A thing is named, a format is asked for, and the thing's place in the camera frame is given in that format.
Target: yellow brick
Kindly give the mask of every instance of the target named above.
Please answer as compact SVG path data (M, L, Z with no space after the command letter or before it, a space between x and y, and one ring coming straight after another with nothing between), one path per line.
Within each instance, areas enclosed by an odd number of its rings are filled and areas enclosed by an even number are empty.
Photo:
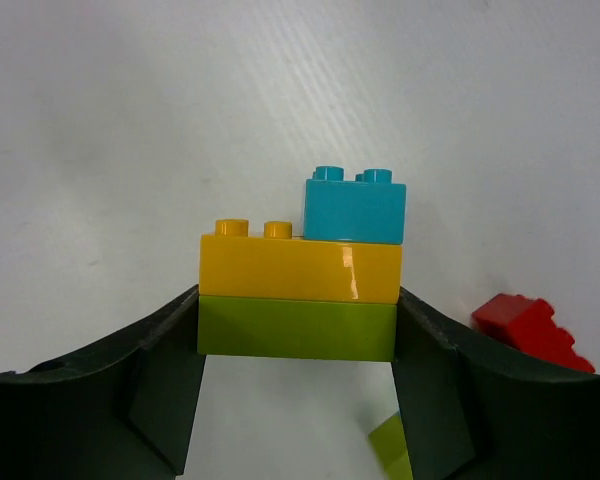
M291 238L291 224L268 222L247 236L246 220L219 220L200 241L200 294L396 303L402 247Z

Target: blue stud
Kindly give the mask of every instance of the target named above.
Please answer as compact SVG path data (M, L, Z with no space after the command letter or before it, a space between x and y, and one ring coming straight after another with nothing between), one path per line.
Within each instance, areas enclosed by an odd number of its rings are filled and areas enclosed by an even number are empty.
M341 182L344 180L344 168L323 166L316 168L313 172L314 180L329 180L331 182Z
M369 183L391 183L391 170L370 168L364 171L364 181Z

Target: green brick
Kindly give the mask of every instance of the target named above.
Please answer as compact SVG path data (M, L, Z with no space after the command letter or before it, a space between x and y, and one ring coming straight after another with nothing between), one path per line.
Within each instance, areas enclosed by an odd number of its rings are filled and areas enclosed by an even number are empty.
M390 362L396 306L201 296L203 355Z
M392 415L371 432L369 442L390 480L413 480L407 442L399 414Z

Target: lego duplo brick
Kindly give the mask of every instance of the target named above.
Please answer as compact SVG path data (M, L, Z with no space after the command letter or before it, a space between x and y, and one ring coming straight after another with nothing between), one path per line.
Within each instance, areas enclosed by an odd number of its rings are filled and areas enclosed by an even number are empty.
M521 352L563 367L594 373L573 351L574 339L553 320L555 310L543 299L500 293L473 312L480 331Z
M401 261L399 245L303 240L289 222L249 236L246 220L218 220L200 241L200 294L395 304Z
M396 306L201 296L203 355L390 362Z
M318 167L305 187L304 238L402 244L407 187L391 177L369 169L345 181L342 168Z
M389 417L371 432L369 443L389 480L413 480L399 413Z

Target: white background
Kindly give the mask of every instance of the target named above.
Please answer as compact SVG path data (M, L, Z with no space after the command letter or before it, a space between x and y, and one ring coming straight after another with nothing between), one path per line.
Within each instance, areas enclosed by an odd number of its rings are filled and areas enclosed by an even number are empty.
M403 284L544 297L600 371L600 0L1 0L0 371L197 282L318 164L409 186ZM381 478L389 366L209 358L195 479Z

